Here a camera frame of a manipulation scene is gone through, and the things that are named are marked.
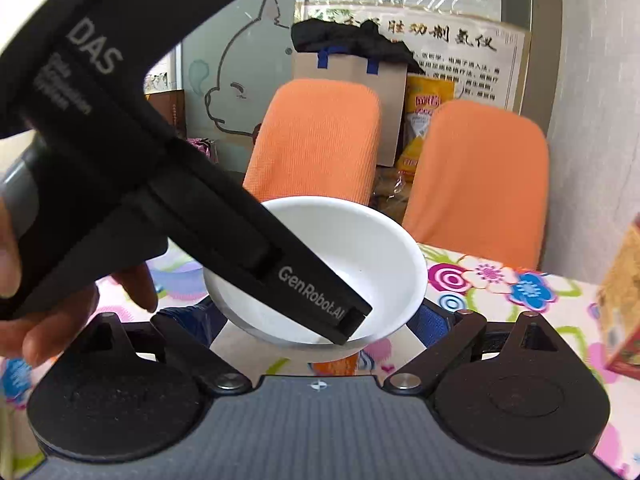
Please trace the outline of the person's left hand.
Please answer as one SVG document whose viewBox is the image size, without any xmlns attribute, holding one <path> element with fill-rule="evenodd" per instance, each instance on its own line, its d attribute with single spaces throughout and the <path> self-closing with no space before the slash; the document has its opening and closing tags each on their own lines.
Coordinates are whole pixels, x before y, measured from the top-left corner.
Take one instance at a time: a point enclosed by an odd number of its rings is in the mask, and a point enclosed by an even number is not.
<svg viewBox="0 0 640 480">
<path fill-rule="evenodd" d="M 1 297 L 10 298 L 21 284 L 22 266 L 11 217 L 1 208 Z M 141 263 L 113 275 L 130 299 L 141 309 L 153 313 L 157 294 L 149 268 Z M 1 355 L 21 358 L 32 367 L 62 353 L 84 329 L 96 312 L 99 289 L 91 284 L 61 300 L 46 312 L 36 312 L 19 320 L 1 323 Z"/>
</svg>

